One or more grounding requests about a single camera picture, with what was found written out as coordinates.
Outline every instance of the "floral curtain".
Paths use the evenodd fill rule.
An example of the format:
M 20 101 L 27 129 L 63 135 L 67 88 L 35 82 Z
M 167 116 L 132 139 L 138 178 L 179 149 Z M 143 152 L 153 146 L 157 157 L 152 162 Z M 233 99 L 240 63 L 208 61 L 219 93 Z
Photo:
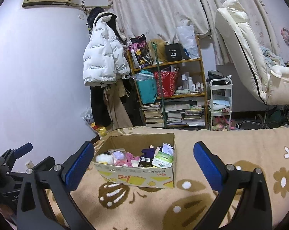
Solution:
M 173 43 L 175 29 L 193 25 L 199 35 L 209 35 L 209 25 L 200 0 L 109 0 L 121 27 L 130 39 L 145 34 Z
M 214 27 L 215 14 L 218 8 L 226 0 L 201 0 L 208 18 L 211 36 L 216 55 L 216 64 L 223 65 L 230 62 L 228 52 L 223 39 L 219 32 Z M 238 0 L 250 18 L 250 25 L 258 39 L 261 46 L 265 46 L 272 50 L 275 54 L 279 54 L 280 45 L 277 42 L 272 24 L 268 18 L 267 12 L 264 9 L 264 4 L 261 0 Z

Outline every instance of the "bolt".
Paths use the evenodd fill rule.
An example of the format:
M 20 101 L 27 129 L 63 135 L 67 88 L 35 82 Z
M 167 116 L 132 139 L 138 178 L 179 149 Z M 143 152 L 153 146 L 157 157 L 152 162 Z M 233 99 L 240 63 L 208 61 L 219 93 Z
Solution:
M 33 172 L 33 169 L 27 169 L 26 173 L 30 175 Z
M 226 165 L 226 168 L 229 170 L 229 171 L 232 171 L 235 169 L 234 165 L 233 164 L 228 164 Z
M 260 168 L 256 168 L 256 169 L 255 169 L 255 172 L 256 172 L 257 174 L 261 174 L 261 173 L 262 173 L 262 170 L 261 170 Z
M 61 165 L 56 164 L 56 165 L 54 166 L 53 170 L 55 170 L 55 171 L 61 170 Z

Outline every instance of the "white rolling cart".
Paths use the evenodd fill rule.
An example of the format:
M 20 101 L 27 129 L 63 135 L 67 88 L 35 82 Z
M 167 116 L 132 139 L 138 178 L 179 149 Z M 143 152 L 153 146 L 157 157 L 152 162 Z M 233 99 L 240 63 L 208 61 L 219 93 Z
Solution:
M 216 81 L 225 81 L 227 82 L 226 85 L 213 85 L 214 82 Z M 233 97 L 233 83 L 230 77 L 226 77 L 223 79 L 213 79 L 210 81 L 208 84 L 210 87 L 210 114 L 211 114 L 211 127 L 210 130 L 212 129 L 212 117 L 218 117 L 218 116 L 230 116 L 229 118 L 229 125 L 228 125 L 228 130 L 231 128 L 231 117 L 232 117 L 232 97 Z M 223 113 L 223 112 L 215 112 L 212 110 L 212 91 L 214 90 L 226 90 L 225 91 L 225 96 L 230 99 L 230 111 Z

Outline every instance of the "red bag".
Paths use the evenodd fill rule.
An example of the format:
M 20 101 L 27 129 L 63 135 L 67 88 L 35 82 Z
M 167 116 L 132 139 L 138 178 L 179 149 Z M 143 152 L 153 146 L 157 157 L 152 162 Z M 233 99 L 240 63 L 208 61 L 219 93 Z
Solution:
M 164 97 L 171 97 L 177 89 L 176 81 L 178 79 L 178 71 L 177 72 L 164 72 L 164 71 L 162 71 L 162 72 L 160 72 L 160 76 L 162 78 L 163 96 Z M 158 72 L 154 73 L 154 78 L 156 79 L 156 83 L 157 83 L 158 96 L 161 97 Z

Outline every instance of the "bed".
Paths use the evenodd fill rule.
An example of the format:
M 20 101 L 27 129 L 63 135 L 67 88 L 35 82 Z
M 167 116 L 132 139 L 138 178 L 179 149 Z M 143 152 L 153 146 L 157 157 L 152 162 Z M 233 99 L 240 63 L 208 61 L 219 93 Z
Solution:
M 80 185 L 71 195 L 97 230 L 193 229 L 217 196 L 194 160 L 192 149 L 197 141 L 203 141 L 213 154 L 224 163 L 234 164 L 237 169 L 253 171 L 260 167 L 270 194 L 273 226 L 284 219 L 289 211 L 289 128 L 211 132 L 139 126 L 115 130 L 106 138 L 169 132 L 175 134 L 176 144 L 174 189 L 114 185 L 102 178 L 93 163 L 89 165 Z M 95 150 L 104 140 L 96 142 Z M 221 226 L 233 216 L 240 195 L 241 191 L 237 190 Z M 48 197 L 59 222 L 64 224 L 50 191 Z

